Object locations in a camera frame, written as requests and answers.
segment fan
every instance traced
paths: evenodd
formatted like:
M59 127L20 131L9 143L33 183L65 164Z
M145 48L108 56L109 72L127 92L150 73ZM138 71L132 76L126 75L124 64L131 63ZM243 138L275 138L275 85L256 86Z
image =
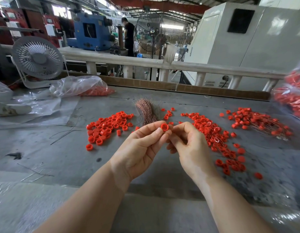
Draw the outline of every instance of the fan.
M135 27L137 46L143 58L160 58L159 50L166 44L165 30L161 28L163 23L159 14L142 13Z
M63 70L63 58L59 50L49 41L26 36L18 39L12 48L12 61L15 64L24 85L28 88L49 87ZM28 76L43 81L32 82Z

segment red overhead crane beam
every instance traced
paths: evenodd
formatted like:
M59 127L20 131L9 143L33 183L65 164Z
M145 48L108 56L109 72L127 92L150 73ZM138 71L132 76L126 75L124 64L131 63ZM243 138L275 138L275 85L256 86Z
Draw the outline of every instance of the red overhead crane beam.
M179 11L183 13L195 13L195 14L204 14L206 10L210 7L206 5L187 5L187 4L178 4L170 1L149 1L149 0L110 0L116 6L121 7L139 7L148 6L151 9L158 9L164 12L167 11Z

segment railing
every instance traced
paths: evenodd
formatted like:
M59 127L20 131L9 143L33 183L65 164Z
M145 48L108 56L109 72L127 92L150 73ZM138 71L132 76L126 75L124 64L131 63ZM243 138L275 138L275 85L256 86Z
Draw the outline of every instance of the railing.
M1 45L5 49L11 46ZM134 58L112 54L101 54L89 50L80 50L77 48L59 48L59 51L67 60L85 61L89 74L96 75L95 62L123 65L124 77L132 78L132 67L141 66L147 68L157 68L160 70L159 81L167 82L169 70L182 70L197 72L195 86L203 86L206 73L231 75L232 80L229 89L236 90L243 76L254 78L268 78L263 91L270 92L280 79L283 79L285 73L272 70L258 70L244 67L219 66L210 64L199 64L190 62L173 61L171 64L163 63L163 60Z

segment blue machine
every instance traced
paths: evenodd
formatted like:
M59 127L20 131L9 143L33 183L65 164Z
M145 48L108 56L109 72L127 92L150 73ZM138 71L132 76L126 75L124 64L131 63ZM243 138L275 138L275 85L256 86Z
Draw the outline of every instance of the blue machine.
M108 26L112 26L112 20L103 15L79 12L74 17L76 38L67 39L68 46L96 51L110 49L112 37Z

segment railing post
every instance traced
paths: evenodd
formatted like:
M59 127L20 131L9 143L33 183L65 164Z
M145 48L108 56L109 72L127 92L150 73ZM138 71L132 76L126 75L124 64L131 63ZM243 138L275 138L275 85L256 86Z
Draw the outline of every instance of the railing post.
M124 65L123 73L124 73L124 78L132 78L132 66Z
M160 82L167 82L168 81L168 75L169 75L169 70L160 69L159 81Z
M275 87L275 85L278 83L278 81L279 81L278 79L269 79L262 91L270 92Z
M242 77L243 76L236 76L236 75L232 76L228 89L236 90L239 86L239 83L241 82Z
M88 74L93 74L97 76L96 62L86 61L86 68Z
M203 83L204 83L205 75L206 75L206 73L198 72L196 74L196 79L195 79L195 82L194 82L194 86L202 87Z

